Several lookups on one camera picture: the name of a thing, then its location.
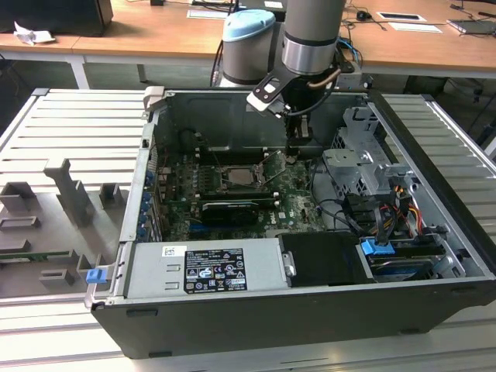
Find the black cable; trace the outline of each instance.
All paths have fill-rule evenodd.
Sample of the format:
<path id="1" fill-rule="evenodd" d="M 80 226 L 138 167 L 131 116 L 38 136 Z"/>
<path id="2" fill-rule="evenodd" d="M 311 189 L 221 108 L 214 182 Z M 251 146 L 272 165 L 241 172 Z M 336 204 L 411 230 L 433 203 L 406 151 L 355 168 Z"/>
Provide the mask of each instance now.
<path id="1" fill-rule="evenodd" d="M 387 239 L 389 239 L 389 237 L 391 236 L 391 234 L 394 231 L 394 228 L 398 224 L 398 214 L 396 213 L 396 211 L 394 210 L 394 208 L 391 204 L 385 203 L 385 205 L 389 208 L 390 213 L 393 215 L 393 222 L 391 223 L 391 225 L 389 226 L 389 228 L 386 231 L 386 237 L 387 237 Z"/>
<path id="2" fill-rule="evenodd" d="M 217 47 L 217 52 L 215 52 L 214 64 L 212 65 L 212 71 L 210 72 L 210 86 L 214 85 L 215 69 L 217 68 L 217 60 L 220 59 L 220 55 L 224 49 L 224 42 L 220 40 L 219 46 Z"/>
<path id="3" fill-rule="evenodd" d="M 318 109 L 322 105 L 322 103 L 324 103 L 326 101 L 326 99 L 329 98 L 329 96 L 332 94 L 332 91 L 334 90 L 335 86 L 336 86 L 336 81 L 333 81 L 331 83 L 331 87 L 329 89 L 326 89 L 324 95 L 312 106 L 310 106 L 304 110 L 297 111 L 297 112 L 286 112 L 286 113 L 284 113 L 284 115 L 287 116 L 288 118 L 292 118 L 295 116 L 301 116 L 301 115 L 308 114 L 308 113 Z"/>
<path id="4" fill-rule="evenodd" d="M 472 124 L 470 124 L 470 126 L 469 126 L 469 128 L 467 130 L 467 133 L 470 133 L 470 131 L 472 130 L 472 128 L 477 123 L 477 120 L 479 120 L 479 118 L 481 117 L 481 115 L 484 113 L 484 111 L 486 111 L 486 109 L 489 107 L 489 105 L 491 104 L 491 102 L 493 102 L 493 99 L 495 99 L 495 98 L 496 98 L 496 92 L 493 94 L 493 96 L 491 97 L 491 99 L 486 103 L 486 105 L 482 108 L 482 110 L 479 111 L 479 113 L 477 114 L 477 116 L 473 120 Z"/>

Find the computer tower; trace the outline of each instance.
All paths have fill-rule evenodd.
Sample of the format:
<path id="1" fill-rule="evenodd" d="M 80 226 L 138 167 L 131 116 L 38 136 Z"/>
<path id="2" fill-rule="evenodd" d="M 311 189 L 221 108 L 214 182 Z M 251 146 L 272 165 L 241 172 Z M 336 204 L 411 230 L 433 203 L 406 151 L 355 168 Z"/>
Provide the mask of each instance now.
<path id="1" fill-rule="evenodd" d="M 14 22 L 52 34 L 102 36 L 112 20 L 110 0 L 0 0 L 0 32 L 11 33 Z"/>

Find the cable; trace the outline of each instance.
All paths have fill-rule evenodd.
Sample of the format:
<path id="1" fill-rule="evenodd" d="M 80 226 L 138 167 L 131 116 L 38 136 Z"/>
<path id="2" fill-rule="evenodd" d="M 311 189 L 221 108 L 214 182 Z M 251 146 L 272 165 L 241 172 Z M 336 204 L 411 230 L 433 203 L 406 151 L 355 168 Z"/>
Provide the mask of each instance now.
<path id="1" fill-rule="evenodd" d="M 319 81 L 318 83 L 307 83 L 307 87 L 310 89 L 322 89 L 327 86 L 327 84 L 332 83 L 335 81 L 338 76 L 341 74 L 341 69 L 337 69 L 336 71 L 332 72 L 328 77 L 326 77 L 324 80 Z"/>
<path id="2" fill-rule="evenodd" d="M 331 87 L 329 89 L 325 90 L 324 95 L 314 105 L 312 105 L 312 106 L 310 106 L 304 110 L 297 111 L 297 112 L 285 112 L 284 115 L 287 116 L 288 118 L 292 118 L 295 116 L 301 116 L 301 115 L 308 114 L 308 113 L 318 109 L 322 105 L 322 103 L 324 103 L 326 101 L 326 99 L 329 98 L 329 96 L 332 94 L 332 91 L 334 90 L 334 87 L 336 86 L 336 81 L 333 81 L 331 84 L 332 84 Z"/>
<path id="3" fill-rule="evenodd" d="M 362 53 L 357 48 L 355 48 L 351 43 L 347 43 L 345 40 L 339 39 L 339 43 L 345 45 L 350 50 L 350 52 L 353 55 L 353 59 L 358 63 L 358 65 L 361 68 L 363 65 Z"/>
<path id="4" fill-rule="evenodd" d="M 216 82 L 215 78 L 215 72 L 217 72 L 215 69 L 217 68 L 217 63 L 218 60 L 220 60 L 220 56 L 222 55 L 222 52 L 224 50 L 224 42 L 220 40 L 219 46 L 217 47 L 217 52 L 215 52 L 215 58 L 214 58 L 214 64 L 212 65 L 212 71 L 210 72 L 210 86 L 213 87 Z"/>
<path id="5" fill-rule="evenodd" d="M 479 111 L 479 113 L 477 114 L 477 116 L 473 120 L 472 124 L 470 124 L 470 126 L 469 126 L 469 128 L 467 130 L 467 133 L 470 133 L 470 131 L 475 126 L 475 124 L 477 123 L 477 121 L 479 120 L 479 118 L 481 117 L 481 115 L 484 113 L 484 111 L 486 111 L 486 109 L 489 107 L 489 105 L 491 104 L 491 102 L 493 102 L 493 100 L 495 98 L 496 98 L 496 92 L 493 94 L 493 96 L 491 97 L 491 99 L 486 103 L 486 105 Z"/>
<path id="6" fill-rule="evenodd" d="M 336 199 L 324 199 L 322 200 L 321 202 L 317 202 L 317 199 L 315 198 L 315 194 L 314 194 L 314 191 L 313 191 L 313 183 L 314 183 L 314 180 L 315 180 L 315 175 L 317 174 L 317 168 L 319 168 L 319 165 L 320 165 L 320 162 L 322 161 L 322 158 L 319 157 L 315 163 L 315 166 L 313 167 L 313 172 L 312 172 L 312 177 L 310 178 L 310 195 L 312 196 L 312 199 L 316 205 L 316 207 L 318 208 L 318 210 L 322 213 L 325 213 L 326 215 L 332 217 L 333 219 L 337 219 L 338 221 L 340 221 L 341 223 L 345 224 L 346 226 L 348 226 L 352 231 L 354 230 L 354 228 L 351 226 L 351 224 L 346 221 L 345 219 L 339 217 L 337 215 L 337 213 L 332 213 L 332 212 L 329 212 L 327 209 L 323 208 L 321 206 L 321 203 L 323 202 L 334 202 Z"/>

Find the table leg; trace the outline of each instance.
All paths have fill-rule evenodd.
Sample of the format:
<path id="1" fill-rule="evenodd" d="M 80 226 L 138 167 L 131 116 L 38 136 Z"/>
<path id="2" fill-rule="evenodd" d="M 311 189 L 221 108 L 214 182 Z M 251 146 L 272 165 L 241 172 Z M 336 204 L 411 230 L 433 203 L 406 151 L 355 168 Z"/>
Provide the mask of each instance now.
<path id="1" fill-rule="evenodd" d="M 139 81 L 142 83 L 146 83 L 148 79 L 146 78 L 145 66 L 142 64 L 137 64 L 137 67 L 138 67 Z"/>
<path id="2" fill-rule="evenodd" d="M 71 61 L 72 72 L 76 78 L 76 83 L 79 89 L 89 89 L 90 84 L 84 72 L 84 64 L 78 61 Z"/>

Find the blue connector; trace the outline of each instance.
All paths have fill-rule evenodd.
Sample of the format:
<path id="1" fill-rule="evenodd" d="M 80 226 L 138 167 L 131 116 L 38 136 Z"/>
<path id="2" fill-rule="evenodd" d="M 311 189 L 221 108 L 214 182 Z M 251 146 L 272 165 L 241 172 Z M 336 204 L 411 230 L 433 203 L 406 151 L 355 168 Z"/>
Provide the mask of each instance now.
<path id="1" fill-rule="evenodd" d="M 393 248 L 391 243 L 386 244 L 385 246 L 378 246 L 375 243 L 374 239 L 365 239 L 365 241 L 361 244 L 363 253 L 365 256 L 369 256 L 371 254 L 395 254 L 396 251 Z"/>
<path id="2" fill-rule="evenodd" d="M 141 203 L 141 207 L 140 207 L 140 211 L 141 212 L 148 212 L 148 210 L 150 209 L 150 204 L 148 204 L 146 201 L 142 201 Z"/>
<path id="3" fill-rule="evenodd" d="M 139 215 L 138 217 L 138 223 L 146 223 L 148 220 L 148 217 L 146 215 Z"/>
<path id="4" fill-rule="evenodd" d="M 107 282 L 107 269 L 91 269 L 86 274 L 86 283 L 104 284 Z"/>

